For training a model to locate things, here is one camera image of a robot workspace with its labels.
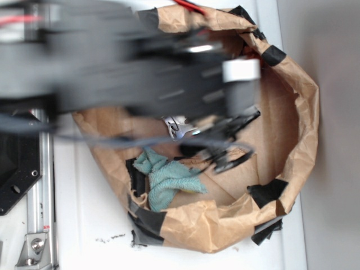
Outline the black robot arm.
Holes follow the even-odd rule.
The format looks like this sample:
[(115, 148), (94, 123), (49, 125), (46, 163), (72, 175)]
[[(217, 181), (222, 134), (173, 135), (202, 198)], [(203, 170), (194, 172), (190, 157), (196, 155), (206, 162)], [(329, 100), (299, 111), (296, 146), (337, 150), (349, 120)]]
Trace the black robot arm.
[(1, 2), (1, 131), (53, 133), (60, 114), (121, 106), (135, 116), (183, 116), (187, 154), (222, 173), (236, 134), (259, 116), (257, 60), (230, 59), (206, 26), (167, 33), (121, 2)]

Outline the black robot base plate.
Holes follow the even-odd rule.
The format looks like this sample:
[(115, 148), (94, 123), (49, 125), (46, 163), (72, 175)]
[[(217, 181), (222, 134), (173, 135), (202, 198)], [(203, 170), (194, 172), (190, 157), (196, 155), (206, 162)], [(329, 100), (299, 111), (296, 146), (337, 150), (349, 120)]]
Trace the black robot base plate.
[(1, 216), (7, 215), (42, 176), (41, 135), (1, 125)]

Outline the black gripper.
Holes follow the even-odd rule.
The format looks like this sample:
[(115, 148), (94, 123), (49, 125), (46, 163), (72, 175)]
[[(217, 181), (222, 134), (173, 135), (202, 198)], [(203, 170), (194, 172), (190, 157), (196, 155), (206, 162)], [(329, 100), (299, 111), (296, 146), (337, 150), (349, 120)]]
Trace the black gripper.
[[(260, 116), (254, 106), (261, 77), (260, 61), (231, 58), (223, 34), (204, 28), (185, 33), (161, 33), (160, 55), (165, 66), (157, 70), (157, 117), (184, 116), (197, 127), (196, 141), (235, 141), (238, 132)], [(220, 174), (248, 161), (253, 148), (230, 160), (223, 147), (206, 147), (196, 153)]]

